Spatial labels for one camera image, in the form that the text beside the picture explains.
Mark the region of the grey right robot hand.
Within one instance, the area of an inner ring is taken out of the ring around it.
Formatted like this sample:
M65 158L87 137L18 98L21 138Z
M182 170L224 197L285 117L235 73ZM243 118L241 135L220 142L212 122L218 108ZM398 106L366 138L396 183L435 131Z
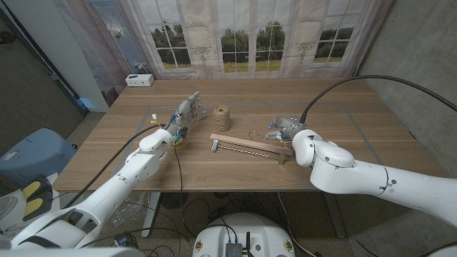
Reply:
M292 141L296 134L305 129L305 126L297 118L277 116L270 123L269 128L276 129L276 131L268 132L266 134L267 139Z

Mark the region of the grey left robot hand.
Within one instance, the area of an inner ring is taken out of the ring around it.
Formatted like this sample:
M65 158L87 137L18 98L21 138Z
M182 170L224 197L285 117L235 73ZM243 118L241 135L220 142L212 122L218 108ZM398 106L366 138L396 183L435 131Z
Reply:
M172 136L179 135L185 138L188 129L194 124L195 120L206 114L206 111L201 110L199 96L200 92L197 91L179 104L176 113L165 127L165 130Z

